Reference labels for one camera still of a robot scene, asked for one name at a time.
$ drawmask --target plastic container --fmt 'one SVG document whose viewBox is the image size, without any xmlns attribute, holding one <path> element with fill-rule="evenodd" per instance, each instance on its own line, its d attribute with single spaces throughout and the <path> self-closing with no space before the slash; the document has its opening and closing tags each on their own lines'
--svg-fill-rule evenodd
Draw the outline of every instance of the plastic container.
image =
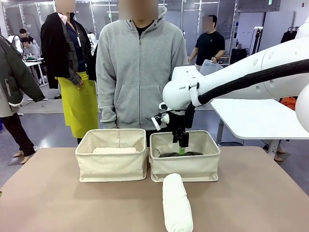
<svg viewBox="0 0 309 232">
<path fill-rule="evenodd" d="M 189 131 L 189 147 L 186 151 L 198 152 L 200 156 L 159 158 L 160 154 L 179 152 L 178 143 L 173 144 L 171 132 L 156 133 L 150 137 L 151 179 L 163 182 L 172 173 L 181 175 L 184 182 L 208 182 L 218 180 L 220 150 L 207 131 Z"/>
<path fill-rule="evenodd" d="M 135 147 L 134 154 L 92 154 L 97 147 Z M 134 181 L 146 178 L 146 131 L 91 130 L 75 151 L 81 182 Z"/>
<path fill-rule="evenodd" d="M 219 71 L 223 69 L 223 67 L 216 63 L 214 64 L 211 60 L 206 59 L 200 69 L 200 73 L 204 76 L 211 74 L 211 73 L 215 73 L 216 71 Z"/>
</svg>

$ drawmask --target folded towel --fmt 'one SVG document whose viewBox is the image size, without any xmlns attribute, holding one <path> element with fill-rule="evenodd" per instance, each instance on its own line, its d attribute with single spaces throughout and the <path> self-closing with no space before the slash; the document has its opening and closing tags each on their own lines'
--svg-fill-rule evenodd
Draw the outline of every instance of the folded towel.
<svg viewBox="0 0 309 232">
<path fill-rule="evenodd" d="M 163 181 L 163 210 L 168 232 L 193 231 L 191 206 L 179 174 L 170 174 Z"/>
</svg>

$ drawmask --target dark green cloth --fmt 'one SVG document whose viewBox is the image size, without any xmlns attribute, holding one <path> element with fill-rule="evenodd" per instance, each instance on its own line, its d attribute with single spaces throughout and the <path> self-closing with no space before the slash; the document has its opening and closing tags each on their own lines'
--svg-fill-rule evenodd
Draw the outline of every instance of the dark green cloth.
<svg viewBox="0 0 309 232">
<path fill-rule="evenodd" d="M 22 102 L 26 93 L 35 102 L 45 99 L 19 52 L 0 35 L 0 84 L 10 105 Z"/>
</svg>

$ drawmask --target rolled white towel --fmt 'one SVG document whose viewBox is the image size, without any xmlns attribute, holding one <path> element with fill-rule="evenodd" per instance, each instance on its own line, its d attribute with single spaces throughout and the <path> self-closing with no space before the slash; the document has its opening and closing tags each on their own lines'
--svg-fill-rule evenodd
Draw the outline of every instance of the rolled white towel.
<svg viewBox="0 0 309 232">
<path fill-rule="evenodd" d="M 118 148 L 118 147 L 97 147 L 93 150 L 93 154 L 133 154 L 137 153 L 135 147 L 126 147 L 126 148 Z"/>
<path fill-rule="evenodd" d="M 168 232 L 193 231 L 191 206 L 179 174 L 170 174 L 163 181 L 163 210 Z"/>
</svg>

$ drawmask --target hoodie zipper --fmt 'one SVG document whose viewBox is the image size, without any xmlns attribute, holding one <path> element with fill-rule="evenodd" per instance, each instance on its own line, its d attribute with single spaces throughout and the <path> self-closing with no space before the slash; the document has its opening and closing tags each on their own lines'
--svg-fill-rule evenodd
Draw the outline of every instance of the hoodie zipper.
<svg viewBox="0 0 309 232">
<path fill-rule="evenodd" d="M 141 35 L 139 35 L 139 33 L 137 32 L 138 34 L 138 37 L 139 37 L 139 44 L 140 44 L 140 78 L 139 78 L 139 118 L 140 118 L 140 128 L 141 128 L 141 113 L 140 113 L 140 95 L 141 95 L 141 92 L 140 92 L 140 83 L 141 83 L 141 37 L 143 36 L 144 32 L 141 33 Z"/>
<path fill-rule="evenodd" d="M 6 87 L 7 87 L 7 89 L 8 89 L 8 94 L 9 94 L 9 96 L 11 97 L 12 95 L 11 95 L 11 90 L 10 90 L 10 86 L 9 86 L 8 79 L 4 79 L 4 80 L 5 80 Z"/>
</svg>

